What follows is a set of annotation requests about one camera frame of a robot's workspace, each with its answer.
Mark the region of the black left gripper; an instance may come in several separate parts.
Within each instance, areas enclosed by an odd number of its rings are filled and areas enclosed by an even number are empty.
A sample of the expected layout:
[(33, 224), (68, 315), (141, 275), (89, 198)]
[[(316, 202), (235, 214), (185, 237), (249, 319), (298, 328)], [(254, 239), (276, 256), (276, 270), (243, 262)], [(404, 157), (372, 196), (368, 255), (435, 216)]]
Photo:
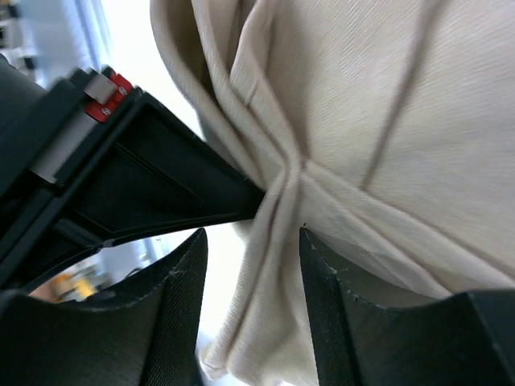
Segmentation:
[(50, 89), (1, 62), (1, 287), (103, 248), (249, 220), (262, 189), (111, 67)]

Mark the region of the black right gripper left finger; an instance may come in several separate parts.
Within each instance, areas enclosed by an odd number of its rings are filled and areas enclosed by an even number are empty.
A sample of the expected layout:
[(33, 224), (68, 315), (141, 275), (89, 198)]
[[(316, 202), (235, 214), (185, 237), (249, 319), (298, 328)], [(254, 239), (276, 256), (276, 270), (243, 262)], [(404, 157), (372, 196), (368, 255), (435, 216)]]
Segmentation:
[(199, 229), (153, 265), (82, 302), (1, 294), (4, 385), (198, 385), (208, 263)]

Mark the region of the beige cloth napkin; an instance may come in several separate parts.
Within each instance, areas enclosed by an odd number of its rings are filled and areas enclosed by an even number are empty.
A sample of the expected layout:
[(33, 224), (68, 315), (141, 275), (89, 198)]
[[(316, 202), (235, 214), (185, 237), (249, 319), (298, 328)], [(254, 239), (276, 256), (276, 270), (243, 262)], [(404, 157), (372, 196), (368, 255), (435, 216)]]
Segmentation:
[(431, 298), (514, 285), (511, 1), (153, 1), (208, 144), (266, 191), (206, 375), (317, 384), (307, 225)]

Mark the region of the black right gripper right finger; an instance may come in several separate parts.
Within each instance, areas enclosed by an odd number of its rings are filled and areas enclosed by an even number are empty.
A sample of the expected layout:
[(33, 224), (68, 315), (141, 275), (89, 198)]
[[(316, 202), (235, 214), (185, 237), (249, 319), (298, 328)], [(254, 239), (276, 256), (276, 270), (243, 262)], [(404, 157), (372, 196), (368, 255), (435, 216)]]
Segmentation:
[(512, 290), (424, 297), (353, 264), (306, 228), (299, 256), (320, 384), (513, 384)]

